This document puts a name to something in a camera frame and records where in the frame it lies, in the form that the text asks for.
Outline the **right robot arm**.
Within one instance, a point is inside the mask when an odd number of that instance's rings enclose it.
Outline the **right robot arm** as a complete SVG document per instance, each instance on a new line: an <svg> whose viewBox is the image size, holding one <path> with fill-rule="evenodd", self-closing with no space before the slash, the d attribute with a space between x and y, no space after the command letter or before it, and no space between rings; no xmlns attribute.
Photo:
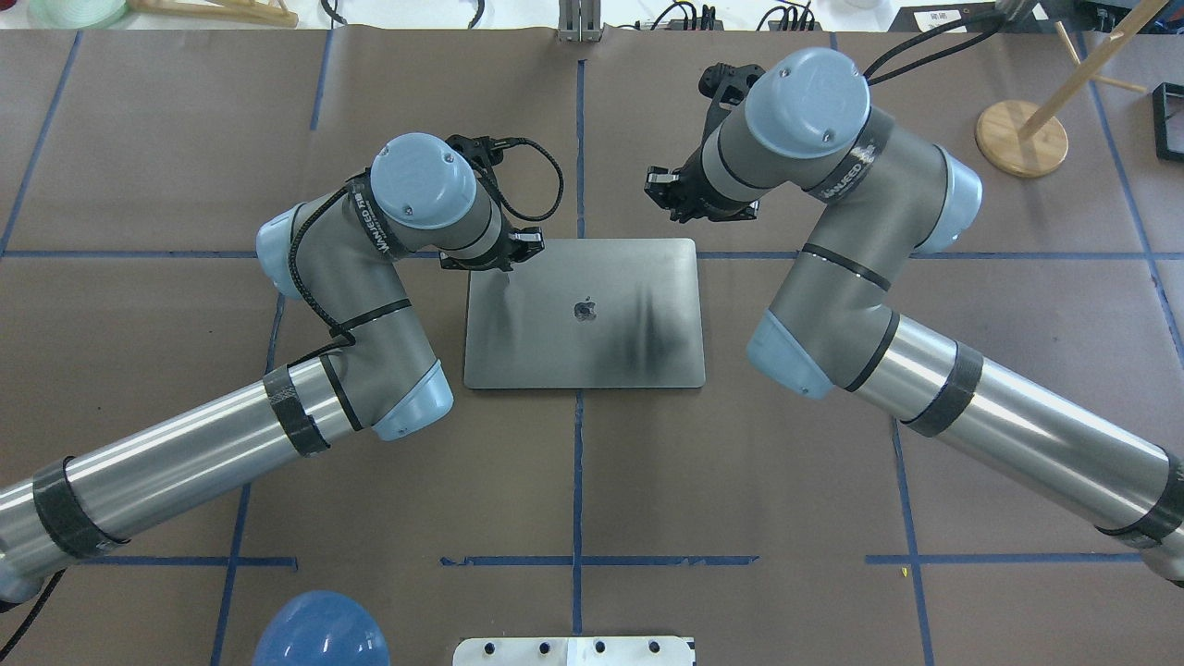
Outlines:
<svg viewBox="0 0 1184 666"><path fill-rule="evenodd" d="M1056 502L1151 572L1180 585L1180 446L1120 409L1154 384L1045 388L980 350L1018 346L1073 379L1119 369L1143 326L1166 341L1135 260L958 258L980 214L982 178L874 104L850 56L809 47L781 62L704 68L708 101L686 164L646 173L673 222L757 219L765 196L799 191L821 219L794 252L746 354L807 398L841 389L906 433L947 444Z"/></svg>

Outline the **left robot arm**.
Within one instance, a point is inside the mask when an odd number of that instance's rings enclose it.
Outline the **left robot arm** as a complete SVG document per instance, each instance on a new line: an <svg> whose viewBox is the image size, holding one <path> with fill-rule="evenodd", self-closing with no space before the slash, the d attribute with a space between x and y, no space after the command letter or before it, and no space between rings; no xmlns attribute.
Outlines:
<svg viewBox="0 0 1184 666"><path fill-rule="evenodd" d="M525 137L408 132L334 192L263 224L255 252L279 294L304 302L330 341L258 382L4 489L4 611L51 574L279 465L371 430L385 441L453 404L395 264L423 249L448 270L511 270L543 250L538 216L516 211L493 169Z"/></svg>

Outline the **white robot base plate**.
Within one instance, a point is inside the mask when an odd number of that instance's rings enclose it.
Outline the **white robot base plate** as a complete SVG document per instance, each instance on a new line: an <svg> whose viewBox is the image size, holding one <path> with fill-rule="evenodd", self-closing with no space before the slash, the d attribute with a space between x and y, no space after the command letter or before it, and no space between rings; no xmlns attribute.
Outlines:
<svg viewBox="0 0 1184 666"><path fill-rule="evenodd" d="M697 665L690 638L673 635L465 639L453 665Z"/></svg>

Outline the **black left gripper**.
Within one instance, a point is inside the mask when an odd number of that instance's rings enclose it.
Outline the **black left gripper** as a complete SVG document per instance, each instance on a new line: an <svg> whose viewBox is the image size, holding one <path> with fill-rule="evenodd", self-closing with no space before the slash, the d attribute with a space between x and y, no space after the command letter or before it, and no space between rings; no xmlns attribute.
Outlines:
<svg viewBox="0 0 1184 666"><path fill-rule="evenodd" d="M439 252L440 269L487 271L498 269L511 271L515 263L525 263L545 249L542 228L503 228L498 239L474 258L461 258L453 254Z"/></svg>

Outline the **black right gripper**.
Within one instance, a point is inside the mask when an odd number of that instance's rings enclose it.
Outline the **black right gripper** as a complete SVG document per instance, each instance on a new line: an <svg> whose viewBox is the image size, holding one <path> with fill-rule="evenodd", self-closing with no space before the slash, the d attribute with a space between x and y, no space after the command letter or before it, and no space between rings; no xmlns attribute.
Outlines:
<svg viewBox="0 0 1184 666"><path fill-rule="evenodd" d="M759 201L732 201L694 169L650 166L646 169L646 197L665 210L669 219L678 223L700 218L746 222L757 219L759 213Z"/></svg>

